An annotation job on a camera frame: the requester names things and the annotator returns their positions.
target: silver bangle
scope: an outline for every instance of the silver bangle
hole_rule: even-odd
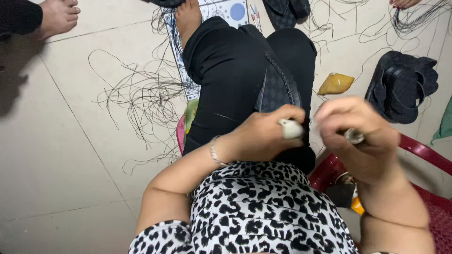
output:
[[[227,167],[227,166],[230,166],[230,165],[232,165],[233,163],[228,163],[228,164],[226,164],[226,163],[224,163],[224,162],[221,162],[220,159],[219,159],[218,156],[217,156],[217,152],[215,152],[215,140],[217,140],[218,137],[219,137],[219,135],[213,137],[212,140],[210,141],[210,154],[212,155],[212,159],[213,159],[213,161],[215,161],[215,162],[216,162],[218,165],[220,165],[221,167]]]

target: black pants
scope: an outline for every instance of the black pants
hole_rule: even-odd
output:
[[[308,133],[317,52],[312,41],[294,28],[274,32],[267,42],[294,77],[306,111],[305,145],[281,153],[276,160],[293,163],[307,174],[315,164]],[[250,116],[268,61],[260,43],[219,17],[201,24],[188,40],[183,59],[190,77],[201,85],[199,107],[187,135],[185,155],[214,136],[233,131]]]
[[[42,9],[28,0],[0,0],[0,34],[27,34],[42,22]]]

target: white tile floor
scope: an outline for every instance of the white tile floor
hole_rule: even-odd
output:
[[[249,1],[254,2],[267,36],[273,28],[262,2]],[[142,192],[168,164],[167,160],[150,162],[135,167],[132,173],[136,163],[127,160],[149,160],[162,153],[165,146],[153,144],[146,149],[127,118],[127,109],[110,104],[116,127],[105,103],[94,103],[98,94],[110,89],[106,82],[114,86],[133,73],[121,66],[119,60],[130,66],[138,64],[137,69],[142,71],[146,63],[156,59],[153,50],[159,44],[164,45],[159,55],[165,51],[166,36],[152,32],[150,20],[156,6],[139,0],[79,0],[79,3],[82,9],[79,25],[69,33],[51,38],[43,48],[23,38],[0,45],[0,65],[9,66],[0,75],[3,254],[125,253],[134,237]],[[309,27],[314,29],[313,20],[297,25],[321,49],[314,90],[318,90],[330,72],[338,72],[359,77],[345,95],[364,96],[378,59],[390,48],[438,59],[438,91],[421,105],[420,112],[424,113],[416,122],[396,125],[402,133],[429,144],[452,95],[449,14],[435,19],[419,39],[401,40],[387,24],[390,15],[385,1],[369,1],[358,7],[357,18],[355,10],[347,12],[353,7],[331,1],[331,9],[344,13],[340,18],[329,11],[325,2],[315,4],[312,11],[315,21],[333,24],[334,34],[331,30],[309,34]],[[361,33],[379,20],[378,25],[364,32],[367,36],[343,38],[356,31]],[[38,54],[31,58],[30,52]],[[171,59],[168,52],[165,58]],[[91,69],[90,63],[105,81]],[[158,63],[151,62],[146,71],[157,68]],[[137,75],[133,78],[134,82],[144,79]],[[176,98],[171,102],[180,115],[184,100]],[[312,114],[321,103],[314,95]],[[154,133],[153,141],[172,136],[167,129],[157,126]],[[313,149],[320,152],[321,140],[315,132],[311,136]],[[432,148],[452,160],[451,142],[452,139],[439,140]],[[415,183],[452,198],[452,177],[403,151],[400,156]],[[356,217],[347,217],[352,218],[347,221],[355,229]]]

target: leopard print top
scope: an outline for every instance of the leopard print top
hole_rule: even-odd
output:
[[[336,206],[293,165],[237,162],[192,193],[191,225],[164,221],[129,254],[358,253]]]

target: white tool handle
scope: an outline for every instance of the white tool handle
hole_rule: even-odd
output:
[[[303,126],[293,120],[280,119],[279,125],[282,126],[282,135],[285,139],[301,137],[305,132]]]

